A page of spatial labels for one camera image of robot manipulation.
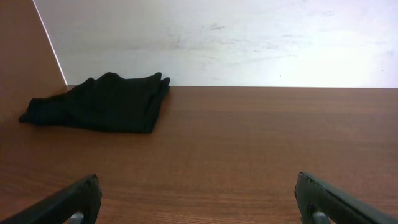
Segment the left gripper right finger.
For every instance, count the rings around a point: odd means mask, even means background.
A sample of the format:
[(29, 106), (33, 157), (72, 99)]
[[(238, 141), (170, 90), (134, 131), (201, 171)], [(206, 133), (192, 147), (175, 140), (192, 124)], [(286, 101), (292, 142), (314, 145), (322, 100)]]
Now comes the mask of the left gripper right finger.
[(397, 219), (307, 172), (298, 174), (295, 199), (304, 224), (397, 224)]

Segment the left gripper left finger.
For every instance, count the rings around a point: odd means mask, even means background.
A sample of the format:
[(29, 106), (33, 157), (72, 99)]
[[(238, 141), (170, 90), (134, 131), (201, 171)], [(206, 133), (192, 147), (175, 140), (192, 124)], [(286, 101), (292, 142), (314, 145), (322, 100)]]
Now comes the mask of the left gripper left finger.
[(1, 221), (1, 224), (64, 223), (77, 212), (83, 214), (82, 223), (95, 224), (101, 198), (98, 176), (91, 174)]

